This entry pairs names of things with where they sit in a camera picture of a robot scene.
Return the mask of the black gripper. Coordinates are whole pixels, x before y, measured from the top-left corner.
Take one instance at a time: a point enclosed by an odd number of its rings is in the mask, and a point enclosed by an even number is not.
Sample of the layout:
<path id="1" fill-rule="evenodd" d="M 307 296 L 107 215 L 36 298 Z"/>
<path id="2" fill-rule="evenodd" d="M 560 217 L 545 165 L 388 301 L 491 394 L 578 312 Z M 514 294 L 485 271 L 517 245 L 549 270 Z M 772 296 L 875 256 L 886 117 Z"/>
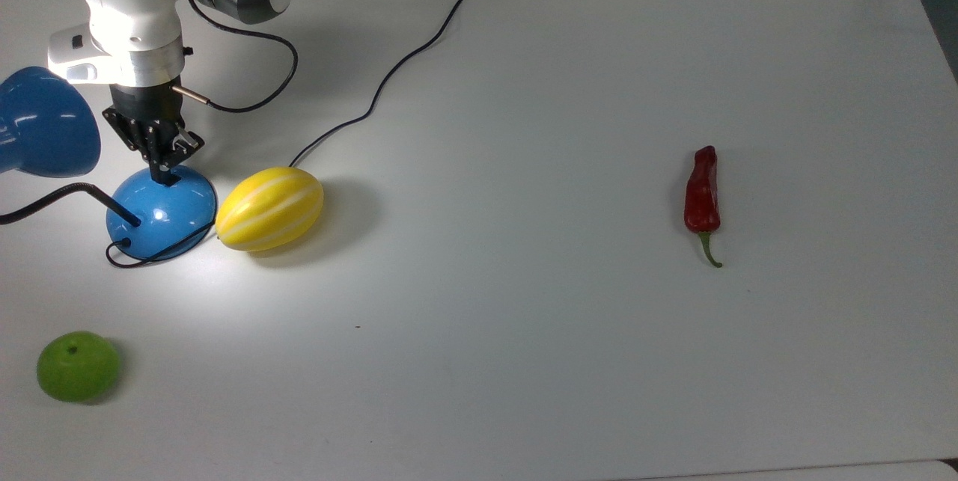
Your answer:
<path id="1" fill-rule="evenodd" d="M 180 177 L 174 169 L 205 145 L 201 136 L 187 129 L 181 114 L 183 96 L 176 86 L 109 85 L 111 105 L 103 110 L 124 144 L 150 165 L 151 179 L 164 186 L 177 183 Z"/>

